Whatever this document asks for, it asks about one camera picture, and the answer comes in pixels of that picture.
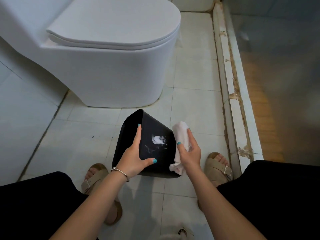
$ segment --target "forearm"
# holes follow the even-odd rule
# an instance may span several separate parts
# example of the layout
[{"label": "forearm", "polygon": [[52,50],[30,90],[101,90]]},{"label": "forearm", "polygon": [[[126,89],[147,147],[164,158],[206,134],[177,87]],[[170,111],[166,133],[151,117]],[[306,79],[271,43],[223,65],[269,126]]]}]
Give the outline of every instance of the forearm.
[{"label": "forearm", "polygon": [[187,169],[215,240],[265,239],[265,237],[212,185],[204,172]]},{"label": "forearm", "polygon": [[50,239],[96,239],[110,207],[125,182],[126,177],[122,173],[111,172]]}]

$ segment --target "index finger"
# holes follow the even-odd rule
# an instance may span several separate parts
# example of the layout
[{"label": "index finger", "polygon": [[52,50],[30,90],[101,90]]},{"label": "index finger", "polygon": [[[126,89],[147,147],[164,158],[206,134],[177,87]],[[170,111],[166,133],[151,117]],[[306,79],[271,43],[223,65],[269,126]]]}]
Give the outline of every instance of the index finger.
[{"label": "index finger", "polygon": [[190,143],[191,143],[192,148],[194,149],[194,148],[196,148],[196,147],[199,147],[199,146],[198,146],[198,142],[195,140],[195,138],[194,138],[194,136],[193,136],[190,128],[187,129],[186,131],[187,131],[187,133],[188,133],[189,141],[190,141]]},{"label": "index finger", "polygon": [[141,125],[138,124],[137,133],[136,133],[136,136],[134,137],[132,147],[139,148],[140,140],[141,140]]}]

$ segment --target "toilet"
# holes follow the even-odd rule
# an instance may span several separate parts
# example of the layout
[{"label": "toilet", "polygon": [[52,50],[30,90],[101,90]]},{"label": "toilet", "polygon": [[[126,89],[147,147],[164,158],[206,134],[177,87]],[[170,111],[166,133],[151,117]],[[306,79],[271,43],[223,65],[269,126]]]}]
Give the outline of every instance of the toilet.
[{"label": "toilet", "polygon": [[167,0],[0,0],[0,36],[86,106],[160,96],[181,15]]}]

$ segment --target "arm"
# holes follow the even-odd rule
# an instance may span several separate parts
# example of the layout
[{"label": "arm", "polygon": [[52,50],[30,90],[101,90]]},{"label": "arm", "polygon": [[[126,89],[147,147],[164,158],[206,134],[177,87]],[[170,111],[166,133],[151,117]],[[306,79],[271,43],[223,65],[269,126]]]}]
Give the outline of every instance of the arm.
[{"label": "arm", "polygon": [[188,129],[192,151],[178,145],[181,162],[186,169],[215,240],[266,239],[213,186],[200,167],[201,149]]},{"label": "arm", "polygon": [[[117,165],[117,168],[129,178],[136,176],[144,168],[157,162],[154,158],[143,161],[139,158],[140,139],[141,125],[138,125],[132,146],[125,151]],[[79,206],[50,240],[96,239],[111,205],[126,181],[127,178],[119,171],[108,174],[97,190]]]}]

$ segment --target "person's left arm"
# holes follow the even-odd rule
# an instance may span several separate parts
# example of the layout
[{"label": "person's left arm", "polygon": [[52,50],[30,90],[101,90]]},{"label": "person's left arm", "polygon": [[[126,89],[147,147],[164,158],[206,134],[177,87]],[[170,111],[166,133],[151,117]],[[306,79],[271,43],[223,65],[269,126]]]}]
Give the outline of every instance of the person's left arm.
[{"label": "person's left arm", "polygon": [[[144,168],[156,162],[154,158],[143,161],[139,158],[140,139],[141,125],[138,125],[132,146],[125,151],[117,165],[117,168],[129,178],[136,176]],[[126,181],[126,176],[119,171],[108,174],[97,190],[78,207],[50,240],[96,239],[110,207]]]}]

